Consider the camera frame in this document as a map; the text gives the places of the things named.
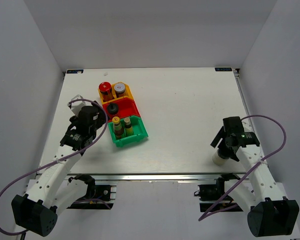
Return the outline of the black lid white spice jar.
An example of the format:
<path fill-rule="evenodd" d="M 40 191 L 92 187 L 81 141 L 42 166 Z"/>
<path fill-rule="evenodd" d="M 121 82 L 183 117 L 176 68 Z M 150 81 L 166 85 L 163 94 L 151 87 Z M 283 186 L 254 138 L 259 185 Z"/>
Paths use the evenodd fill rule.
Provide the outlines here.
<path fill-rule="evenodd" d="M 218 148 L 212 156 L 212 161 L 217 166 L 224 165 L 231 156 L 231 152 L 227 148 Z"/>

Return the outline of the black lid spice grinder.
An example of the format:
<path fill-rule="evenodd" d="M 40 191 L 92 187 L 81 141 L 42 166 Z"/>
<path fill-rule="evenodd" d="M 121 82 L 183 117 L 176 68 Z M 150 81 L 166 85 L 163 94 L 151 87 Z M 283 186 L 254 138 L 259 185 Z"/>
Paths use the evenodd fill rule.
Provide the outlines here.
<path fill-rule="evenodd" d="M 106 109 L 108 111 L 108 116 L 111 119 L 118 116 L 119 106 L 116 103 L 114 102 L 109 103 Z"/>

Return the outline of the green label sauce bottle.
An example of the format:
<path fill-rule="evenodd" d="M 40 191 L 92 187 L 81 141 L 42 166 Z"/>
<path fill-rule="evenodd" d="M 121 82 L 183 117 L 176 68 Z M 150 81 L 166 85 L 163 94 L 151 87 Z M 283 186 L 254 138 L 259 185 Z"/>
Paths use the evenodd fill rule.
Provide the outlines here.
<path fill-rule="evenodd" d="M 113 132 L 114 132 L 115 138 L 117 140 L 125 138 L 126 137 L 125 129 L 124 129 L 123 125 L 121 124 L 120 118 L 118 116 L 113 117 L 112 123 L 113 123 Z"/>

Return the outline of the red lid chili sauce jar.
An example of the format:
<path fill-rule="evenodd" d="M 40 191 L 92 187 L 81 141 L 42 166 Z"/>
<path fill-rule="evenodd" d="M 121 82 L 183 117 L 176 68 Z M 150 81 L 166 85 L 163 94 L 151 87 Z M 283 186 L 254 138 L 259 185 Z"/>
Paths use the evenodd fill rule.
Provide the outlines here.
<path fill-rule="evenodd" d="M 100 83 L 98 89 L 104 102 L 110 101 L 114 98 L 112 94 L 112 85 L 109 82 L 104 81 Z"/>

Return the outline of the yellow label small bottle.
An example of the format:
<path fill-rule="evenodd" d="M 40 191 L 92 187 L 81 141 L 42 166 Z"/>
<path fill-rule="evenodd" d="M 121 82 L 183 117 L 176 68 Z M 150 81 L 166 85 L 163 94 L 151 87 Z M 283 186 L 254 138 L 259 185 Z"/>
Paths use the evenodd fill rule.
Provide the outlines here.
<path fill-rule="evenodd" d="M 125 135 L 127 137 L 134 135 L 131 119 L 129 117 L 124 118 L 124 128 L 125 128 Z"/>

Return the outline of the white lid sauce jar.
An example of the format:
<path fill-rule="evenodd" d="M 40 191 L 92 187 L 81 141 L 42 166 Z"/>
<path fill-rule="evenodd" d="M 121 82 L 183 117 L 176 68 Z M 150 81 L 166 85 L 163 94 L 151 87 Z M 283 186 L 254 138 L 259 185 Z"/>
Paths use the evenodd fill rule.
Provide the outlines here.
<path fill-rule="evenodd" d="M 118 82 L 114 85 L 114 91 L 117 98 L 127 96 L 126 85 L 122 82 Z"/>

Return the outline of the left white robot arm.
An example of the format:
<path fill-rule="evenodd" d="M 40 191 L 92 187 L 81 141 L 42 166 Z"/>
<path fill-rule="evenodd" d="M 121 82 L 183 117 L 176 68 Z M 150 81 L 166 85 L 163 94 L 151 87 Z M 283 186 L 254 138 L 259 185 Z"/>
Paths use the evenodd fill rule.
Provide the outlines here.
<path fill-rule="evenodd" d="M 47 167 L 23 196 L 16 195 L 11 202 L 15 223 L 42 237 L 50 234 L 65 209 L 79 199 L 93 198 L 96 193 L 95 179 L 86 174 L 69 178 L 67 186 L 60 189 L 85 148 L 96 139 L 97 130 L 107 123 L 101 106 L 75 107 L 73 113 L 54 157 L 56 164 Z"/>

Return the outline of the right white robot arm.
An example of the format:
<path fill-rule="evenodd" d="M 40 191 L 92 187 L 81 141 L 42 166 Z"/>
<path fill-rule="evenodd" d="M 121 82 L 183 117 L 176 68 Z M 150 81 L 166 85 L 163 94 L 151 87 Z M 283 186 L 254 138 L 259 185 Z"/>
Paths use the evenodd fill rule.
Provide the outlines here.
<path fill-rule="evenodd" d="M 212 157 L 221 166 L 231 159 L 242 164 L 246 174 L 223 177 L 215 188 L 218 201 L 231 197 L 247 214 L 247 224 L 255 237 L 291 235 L 300 211 L 275 182 L 262 155 L 260 141 L 250 126 L 238 116 L 224 118 L 223 126 L 210 144 L 217 148 Z"/>

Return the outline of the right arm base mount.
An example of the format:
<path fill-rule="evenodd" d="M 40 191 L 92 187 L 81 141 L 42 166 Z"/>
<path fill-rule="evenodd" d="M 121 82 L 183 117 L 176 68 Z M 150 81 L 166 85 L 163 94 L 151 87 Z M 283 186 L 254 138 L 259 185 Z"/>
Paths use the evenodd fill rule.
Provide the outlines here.
<path fill-rule="evenodd" d="M 215 201 L 225 193 L 225 182 L 230 180 L 240 180 L 241 178 L 233 173 L 221 174 L 212 184 L 200 184 L 198 190 L 194 192 L 195 197 L 199 197 L 200 212 L 204 213 Z M 234 202 L 230 196 L 226 196 L 221 203 L 216 205 L 211 212 L 229 208 L 227 212 L 242 212 L 243 210 Z"/>

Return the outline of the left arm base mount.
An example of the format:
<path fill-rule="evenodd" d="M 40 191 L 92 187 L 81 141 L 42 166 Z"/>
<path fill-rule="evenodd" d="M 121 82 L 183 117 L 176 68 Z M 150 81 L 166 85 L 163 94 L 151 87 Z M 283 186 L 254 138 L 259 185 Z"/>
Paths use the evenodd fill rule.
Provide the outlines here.
<path fill-rule="evenodd" d="M 92 176 L 77 175 L 69 177 L 68 184 L 80 180 L 87 185 L 87 193 L 72 203 L 68 209 L 73 210 L 111 210 L 116 199 L 117 186 L 111 183 L 96 181 L 92 184 Z"/>

